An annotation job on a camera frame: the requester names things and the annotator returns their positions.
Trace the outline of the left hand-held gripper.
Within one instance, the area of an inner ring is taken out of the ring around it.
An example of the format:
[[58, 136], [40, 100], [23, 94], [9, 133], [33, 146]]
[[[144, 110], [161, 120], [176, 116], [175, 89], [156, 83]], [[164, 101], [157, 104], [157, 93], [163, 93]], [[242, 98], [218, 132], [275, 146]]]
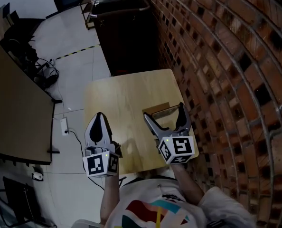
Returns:
[[112, 143], [112, 131], [102, 112], [95, 114], [85, 130], [83, 165], [87, 177], [108, 177], [118, 174], [121, 146]]

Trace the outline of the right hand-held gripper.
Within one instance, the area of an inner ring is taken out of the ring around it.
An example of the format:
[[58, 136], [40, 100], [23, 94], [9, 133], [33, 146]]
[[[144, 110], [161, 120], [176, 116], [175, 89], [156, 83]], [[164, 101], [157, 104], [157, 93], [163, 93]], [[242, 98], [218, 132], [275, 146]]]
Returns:
[[189, 135], [191, 119], [185, 105], [180, 102], [175, 131], [172, 133], [167, 128], [162, 128], [148, 113], [144, 113], [144, 121], [151, 133], [160, 141], [158, 150], [167, 165], [187, 163], [195, 157], [194, 138]]

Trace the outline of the person's right forearm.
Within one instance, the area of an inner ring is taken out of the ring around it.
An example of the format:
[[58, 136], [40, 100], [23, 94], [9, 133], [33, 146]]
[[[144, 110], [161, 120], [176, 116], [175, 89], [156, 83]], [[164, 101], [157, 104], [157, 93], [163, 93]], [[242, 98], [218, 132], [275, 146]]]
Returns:
[[182, 190], [186, 200], [192, 205], [198, 205], [204, 196], [203, 190], [192, 179], [189, 172], [185, 169], [183, 164], [171, 165], [175, 178], [179, 182], [180, 189]]

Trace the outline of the person's left forearm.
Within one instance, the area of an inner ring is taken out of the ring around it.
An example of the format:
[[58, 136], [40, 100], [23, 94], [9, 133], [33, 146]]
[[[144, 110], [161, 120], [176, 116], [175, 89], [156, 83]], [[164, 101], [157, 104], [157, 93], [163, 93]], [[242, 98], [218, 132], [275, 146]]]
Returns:
[[119, 174], [105, 178], [105, 188], [100, 208], [100, 224], [105, 225], [120, 200]]

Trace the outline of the white power strip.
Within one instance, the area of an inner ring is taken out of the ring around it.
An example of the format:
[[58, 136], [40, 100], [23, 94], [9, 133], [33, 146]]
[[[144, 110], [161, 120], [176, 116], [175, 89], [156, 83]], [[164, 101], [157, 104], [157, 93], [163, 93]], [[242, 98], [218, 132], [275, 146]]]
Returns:
[[67, 126], [67, 119], [63, 118], [60, 120], [60, 124], [61, 124], [61, 132], [63, 136], [68, 135], [68, 126]]

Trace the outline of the wooden table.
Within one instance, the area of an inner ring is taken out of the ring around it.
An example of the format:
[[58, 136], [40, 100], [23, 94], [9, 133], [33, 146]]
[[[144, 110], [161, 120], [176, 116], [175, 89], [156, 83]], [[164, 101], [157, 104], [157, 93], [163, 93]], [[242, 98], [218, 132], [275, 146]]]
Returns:
[[[141, 72], [93, 81], [86, 89], [85, 119], [87, 126], [93, 116], [102, 112], [107, 117], [112, 143], [121, 146], [118, 174], [148, 171], [166, 166], [158, 150], [160, 141], [154, 136], [143, 117], [143, 109], [167, 103], [183, 103], [169, 69]], [[199, 151], [195, 135], [195, 157]]]

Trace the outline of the white shirt with colourful print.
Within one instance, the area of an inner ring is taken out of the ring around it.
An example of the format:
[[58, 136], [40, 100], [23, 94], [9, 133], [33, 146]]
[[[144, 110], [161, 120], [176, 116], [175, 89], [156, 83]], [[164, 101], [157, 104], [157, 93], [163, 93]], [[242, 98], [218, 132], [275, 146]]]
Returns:
[[105, 228], [207, 228], [221, 219], [226, 228], [256, 228], [243, 205], [218, 187], [196, 206], [188, 203], [176, 180], [147, 179], [120, 188], [120, 201]]

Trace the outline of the large dark side table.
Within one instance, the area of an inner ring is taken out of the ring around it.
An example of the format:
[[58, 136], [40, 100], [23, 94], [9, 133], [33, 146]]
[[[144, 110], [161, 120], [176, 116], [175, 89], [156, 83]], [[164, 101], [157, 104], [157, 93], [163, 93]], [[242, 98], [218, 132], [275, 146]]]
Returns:
[[0, 159], [50, 165], [54, 108], [0, 45]]

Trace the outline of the grey box device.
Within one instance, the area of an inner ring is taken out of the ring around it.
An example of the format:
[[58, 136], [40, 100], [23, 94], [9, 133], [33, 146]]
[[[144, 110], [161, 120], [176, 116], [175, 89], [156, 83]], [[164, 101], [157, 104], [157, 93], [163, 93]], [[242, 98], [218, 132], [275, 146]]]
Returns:
[[71, 228], [104, 228], [104, 226], [102, 226], [99, 223], [92, 222], [89, 220], [79, 219], [73, 223]]

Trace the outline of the dark cabinet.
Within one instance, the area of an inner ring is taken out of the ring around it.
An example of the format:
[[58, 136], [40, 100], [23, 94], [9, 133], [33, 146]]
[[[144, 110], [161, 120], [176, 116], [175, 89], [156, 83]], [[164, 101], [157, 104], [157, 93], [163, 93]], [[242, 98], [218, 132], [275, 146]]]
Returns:
[[90, 15], [111, 76], [158, 69], [158, 33], [147, 0], [100, 2]]

